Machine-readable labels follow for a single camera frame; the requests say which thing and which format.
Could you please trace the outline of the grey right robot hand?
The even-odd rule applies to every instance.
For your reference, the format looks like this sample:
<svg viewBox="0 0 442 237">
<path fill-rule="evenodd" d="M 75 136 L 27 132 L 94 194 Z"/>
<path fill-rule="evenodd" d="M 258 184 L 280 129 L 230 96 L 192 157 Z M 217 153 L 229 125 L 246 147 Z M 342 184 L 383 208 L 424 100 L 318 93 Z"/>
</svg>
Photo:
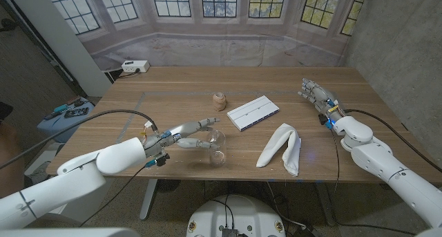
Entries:
<svg viewBox="0 0 442 237">
<path fill-rule="evenodd" d="M 335 96 L 313 80 L 303 78 L 298 94 L 312 103 L 315 109 L 332 123 L 346 116 Z"/>
</svg>

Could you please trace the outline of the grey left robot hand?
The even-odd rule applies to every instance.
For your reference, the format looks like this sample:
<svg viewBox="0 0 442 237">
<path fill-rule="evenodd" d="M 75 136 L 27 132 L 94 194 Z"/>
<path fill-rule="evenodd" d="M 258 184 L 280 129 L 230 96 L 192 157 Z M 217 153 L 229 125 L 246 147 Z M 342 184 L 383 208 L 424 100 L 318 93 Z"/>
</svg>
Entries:
<svg viewBox="0 0 442 237">
<path fill-rule="evenodd" d="M 209 117 L 200 121 L 185 122 L 163 132 L 159 132 L 157 127 L 152 125 L 153 134 L 147 135 L 142 141 L 146 157 L 162 155 L 165 147 L 174 144 L 184 149 L 202 148 L 218 150 L 219 146 L 217 144 L 191 138 L 191 135 L 199 131 L 211 131 L 211 125 L 214 125 L 216 122 L 219 122 L 219 119 Z"/>
</svg>

